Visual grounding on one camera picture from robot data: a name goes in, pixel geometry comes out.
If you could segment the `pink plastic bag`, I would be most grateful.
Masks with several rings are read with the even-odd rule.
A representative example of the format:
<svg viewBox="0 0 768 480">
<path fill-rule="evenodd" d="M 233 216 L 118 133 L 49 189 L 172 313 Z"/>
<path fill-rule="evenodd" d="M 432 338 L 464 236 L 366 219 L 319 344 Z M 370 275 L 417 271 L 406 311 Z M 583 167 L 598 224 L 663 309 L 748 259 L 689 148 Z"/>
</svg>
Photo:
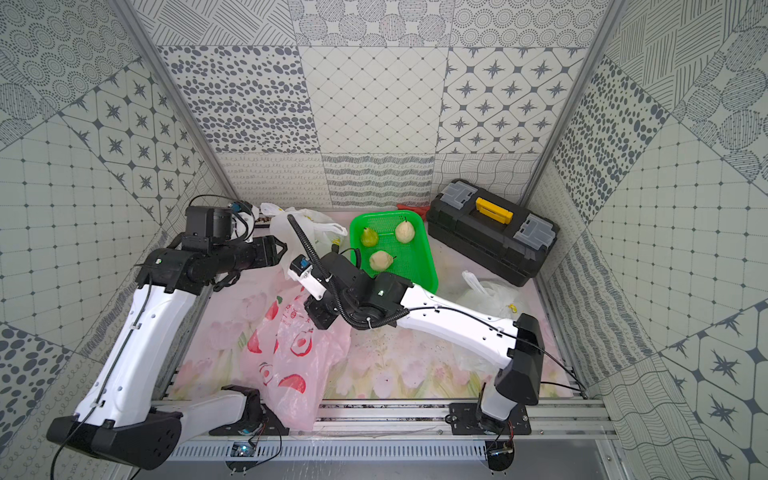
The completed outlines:
<svg viewBox="0 0 768 480">
<path fill-rule="evenodd" d="M 281 423 L 313 429 L 331 369 L 347 357 L 351 327 L 341 320 L 326 330 L 310 319 L 311 294 L 279 273 L 268 285 L 266 310 L 240 354 L 240 384 L 255 387 Z"/>
</svg>

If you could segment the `pale beige pear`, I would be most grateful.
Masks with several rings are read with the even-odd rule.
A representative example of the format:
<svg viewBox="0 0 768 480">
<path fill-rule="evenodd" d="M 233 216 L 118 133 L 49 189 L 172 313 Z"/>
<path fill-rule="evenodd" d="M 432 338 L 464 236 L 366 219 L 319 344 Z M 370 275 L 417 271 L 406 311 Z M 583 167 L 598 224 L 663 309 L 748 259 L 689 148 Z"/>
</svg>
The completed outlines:
<svg viewBox="0 0 768 480">
<path fill-rule="evenodd" d="M 392 255 L 386 251 L 380 250 L 369 257 L 369 265 L 373 271 L 383 272 L 394 263 L 394 260 L 395 258 Z"/>
</svg>

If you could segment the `green plastic basket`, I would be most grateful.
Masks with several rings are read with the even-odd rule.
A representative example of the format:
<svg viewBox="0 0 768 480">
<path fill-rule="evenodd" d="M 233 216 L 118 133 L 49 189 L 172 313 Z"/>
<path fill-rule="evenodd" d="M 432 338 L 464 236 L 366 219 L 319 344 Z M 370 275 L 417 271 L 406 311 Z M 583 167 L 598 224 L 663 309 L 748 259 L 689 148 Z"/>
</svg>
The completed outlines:
<svg viewBox="0 0 768 480">
<path fill-rule="evenodd" d="M 408 243 L 397 240 L 395 231 L 398 225 L 407 221 L 414 228 L 415 236 Z M 378 243 L 368 247 L 362 243 L 364 230 L 369 228 L 378 236 Z M 433 255 L 428 241 L 426 227 L 422 218 L 414 212 L 395 210 L 375 212 L 355 217 L 349 226 L 350 247 L 360 250 L 361 268 L 371 276 L 377 272 L 370 266 L 369 257 L 378 251 L 384 251 L 394 258 L 387 269 L 388 273 L 402 276 L 425 290 L 436 294 L 439 280 L 434 265 Z"/>
</svg>

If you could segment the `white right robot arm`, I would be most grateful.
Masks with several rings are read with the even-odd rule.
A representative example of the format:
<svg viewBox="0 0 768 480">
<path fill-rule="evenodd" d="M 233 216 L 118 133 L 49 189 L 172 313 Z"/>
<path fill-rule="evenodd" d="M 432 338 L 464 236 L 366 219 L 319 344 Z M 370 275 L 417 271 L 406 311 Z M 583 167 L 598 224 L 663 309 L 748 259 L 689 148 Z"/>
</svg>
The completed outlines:
<svg viewBox="0 0 768 480">
<path fill-rule="evenodd" d="M 513 415 L 539 402 L 545 348 L 539 322 L 528 314 L 498 318 L 440 298 L 388 272 L 370 276 L 339 253 L 299 255 L 290 277 L 310 294 L 304 308 L 319 329 L 342 318 L 353 329 L 384 326 L 428 333 L 482 357 L 497 369 L 476 410 L 480 429 L 499 433 Z"/>
</svg>

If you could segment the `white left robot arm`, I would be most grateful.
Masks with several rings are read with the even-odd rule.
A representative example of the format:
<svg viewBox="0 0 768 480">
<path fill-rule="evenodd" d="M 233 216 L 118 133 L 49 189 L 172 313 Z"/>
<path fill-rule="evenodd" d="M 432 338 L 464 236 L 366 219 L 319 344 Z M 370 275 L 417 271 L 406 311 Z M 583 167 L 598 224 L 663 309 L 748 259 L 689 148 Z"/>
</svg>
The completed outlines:
<svg viewBox="0 0 768 480">
<path fill-rule="evenodd" d="M 185 230 L 140 263 L 129 314 L 102 371 L 75 413 L 52 421 L 49 442 L 153 470 L 198 435 L 263 429 L 260 395 L 249 387 L 227 386 L 195 401 L 152 402 L 176 333 L 201 294 L 235 284 L 246 270 L 276 266 L 287 251 L 272 235 L 234 235 L 239 216 L 232 208 L 190 206 Z"/>
</svg>

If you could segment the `white plastic bag lemon print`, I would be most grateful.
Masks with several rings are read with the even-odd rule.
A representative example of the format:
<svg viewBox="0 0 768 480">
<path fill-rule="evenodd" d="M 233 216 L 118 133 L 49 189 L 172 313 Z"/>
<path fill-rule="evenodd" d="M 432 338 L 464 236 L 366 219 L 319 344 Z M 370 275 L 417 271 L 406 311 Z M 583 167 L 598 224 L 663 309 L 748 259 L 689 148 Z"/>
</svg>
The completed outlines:
<svg viewBox="0 0 768 480">
<path fill-rule="evenodd" d="M 467 289 L 455 300 L 463 307 L 482 314 L 507 319 L 516 319 L 525 307 L 518 288 L 490 280 L 479 280 L 470 271 L 463 271 L 462 278 Z"/>
</svg>

